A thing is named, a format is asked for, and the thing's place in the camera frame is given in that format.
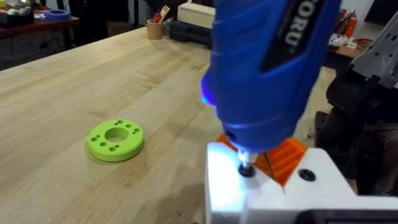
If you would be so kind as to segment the left gripper white and orange right finger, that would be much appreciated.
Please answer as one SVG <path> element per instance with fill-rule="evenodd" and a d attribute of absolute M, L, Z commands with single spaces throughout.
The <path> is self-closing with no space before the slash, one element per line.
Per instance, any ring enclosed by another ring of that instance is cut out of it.
<path fill-rule="evenodd" d="M 289 195 L 355 196 L 329 155 L 294 138 L 268 151 L 274 180 Z"/>

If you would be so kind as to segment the left gripper white and orange left finger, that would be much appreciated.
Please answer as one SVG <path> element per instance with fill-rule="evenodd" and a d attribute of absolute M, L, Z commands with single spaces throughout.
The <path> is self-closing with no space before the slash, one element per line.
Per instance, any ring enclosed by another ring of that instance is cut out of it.
<path fill-rule="evenodd" d="M 205 210 L 207 223 L 239 223 L 247 199 L 283 195 L 282 187 L 265 172 L 252 166 L 254 175 L 238 171 L 238 151 L 222 134 L 207 145 L 205 168 Z"/>

